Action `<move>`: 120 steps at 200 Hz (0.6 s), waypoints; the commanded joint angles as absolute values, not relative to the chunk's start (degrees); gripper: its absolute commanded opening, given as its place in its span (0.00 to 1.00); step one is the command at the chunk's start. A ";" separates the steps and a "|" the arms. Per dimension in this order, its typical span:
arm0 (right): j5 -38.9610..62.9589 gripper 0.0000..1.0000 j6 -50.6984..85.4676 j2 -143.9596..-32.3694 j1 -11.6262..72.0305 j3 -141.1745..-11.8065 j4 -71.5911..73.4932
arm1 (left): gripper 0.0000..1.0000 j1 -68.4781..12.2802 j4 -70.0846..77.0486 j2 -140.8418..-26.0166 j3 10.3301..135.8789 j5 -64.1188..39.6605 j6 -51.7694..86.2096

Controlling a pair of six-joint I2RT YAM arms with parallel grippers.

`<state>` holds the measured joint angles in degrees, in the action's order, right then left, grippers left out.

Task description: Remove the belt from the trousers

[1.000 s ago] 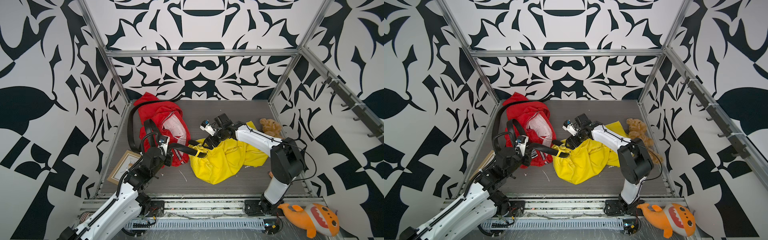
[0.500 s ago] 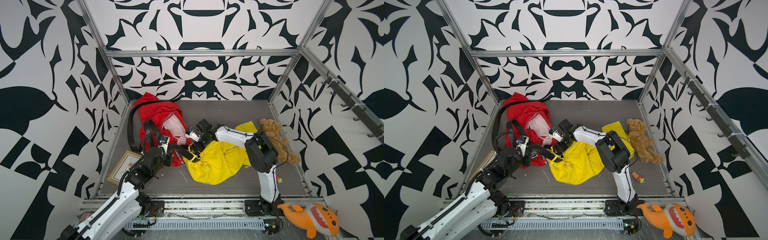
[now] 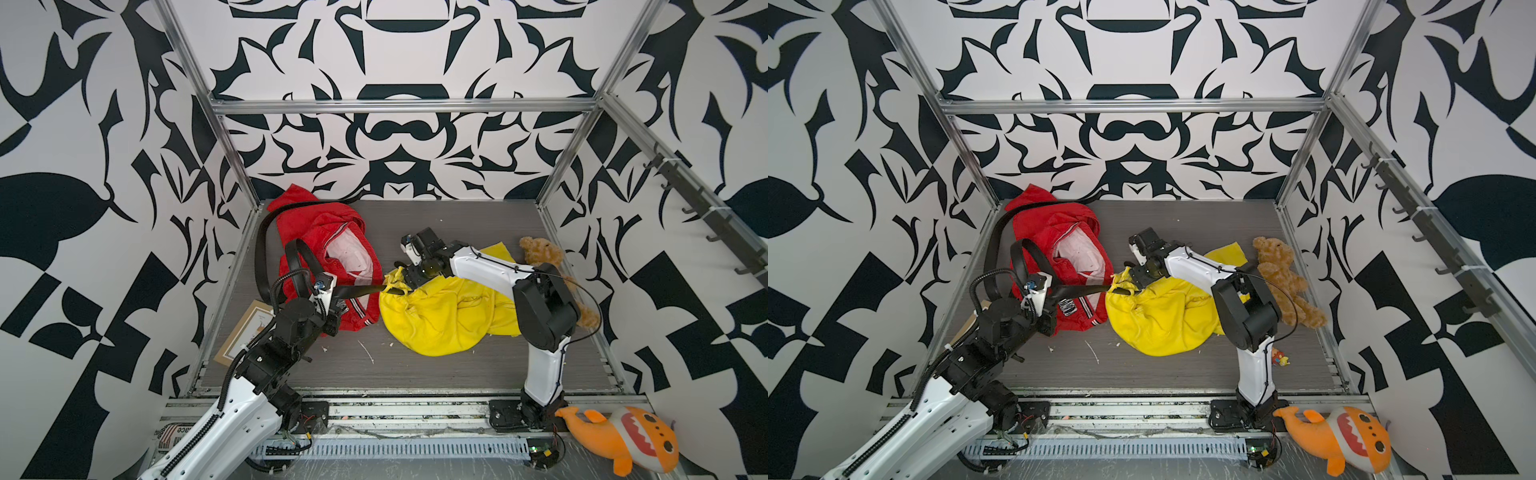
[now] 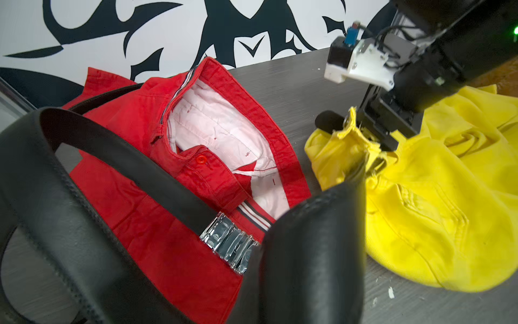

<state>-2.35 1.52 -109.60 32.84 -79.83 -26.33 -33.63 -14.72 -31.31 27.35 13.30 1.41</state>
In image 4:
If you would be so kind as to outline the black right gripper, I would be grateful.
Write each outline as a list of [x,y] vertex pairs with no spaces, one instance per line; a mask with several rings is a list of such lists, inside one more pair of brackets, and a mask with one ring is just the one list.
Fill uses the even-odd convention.
[[[398,131],[407,139],[417,136],[422,127],[424,113],[404,109],[392,93],[380,86],[369,85],[357,109],[357,125],[367,130],[368,135],[380,143],[383,151],[396,151],[399,142],[392,133]],[[326,110],[317,115],[314,124],[328,134],[345,128],[348,117]]]

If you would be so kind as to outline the yellow trousers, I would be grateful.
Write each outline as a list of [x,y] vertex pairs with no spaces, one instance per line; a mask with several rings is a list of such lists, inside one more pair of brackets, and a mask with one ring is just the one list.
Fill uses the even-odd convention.
[[517,99],[465,87],[424,114],[419,135],[384,152],[356,126],[305,145],[321,189],[367,163],[366,249],[426,286],[482,292],[517,271]]

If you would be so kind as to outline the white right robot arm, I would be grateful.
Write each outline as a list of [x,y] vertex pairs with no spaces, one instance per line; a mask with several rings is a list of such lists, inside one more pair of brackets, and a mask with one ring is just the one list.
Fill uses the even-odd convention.
[[394,1],[392,24],[360,39],[354,22],[330,46],[325,78],[368,90],[356,124],[383,151],[417,136],[424,111],[517,56],[517,2]]

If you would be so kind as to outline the black belt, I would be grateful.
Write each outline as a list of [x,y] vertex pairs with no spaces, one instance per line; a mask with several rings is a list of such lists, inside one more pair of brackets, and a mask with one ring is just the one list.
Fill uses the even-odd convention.
[[95,323],[359,323],[366,162],[279,220],[198,196],[80,114],[1,133],[2,240],[20,228]]
[[89,98],[85,101],[82,101],[73,107],[69,108],[70,112],[77,113],[79,115],[84,115],[85,113],[88,113],[92,111],[93,109],[96,109],[102,105],[105,105],[106,103],[113,101],[119,97],[122,97],[128,93],[131,93],[132,91],[138,90],[142,87],[143,83],[126,86],[120,89],[115,89],[112,91],[109,91],[107,93],[103,93],[100,95],[97,95],[95,97]]

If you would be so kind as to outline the red trousers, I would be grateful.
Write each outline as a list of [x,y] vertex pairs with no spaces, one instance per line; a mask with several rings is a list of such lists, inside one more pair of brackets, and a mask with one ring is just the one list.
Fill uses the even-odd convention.
[[[136,147],[261,242],[310,190],[286,135],[218,61],[151,78],[86,117]],[[224,323],[242,276],[106,163],[83,154],[71,178],[165,298],[196,323]]]

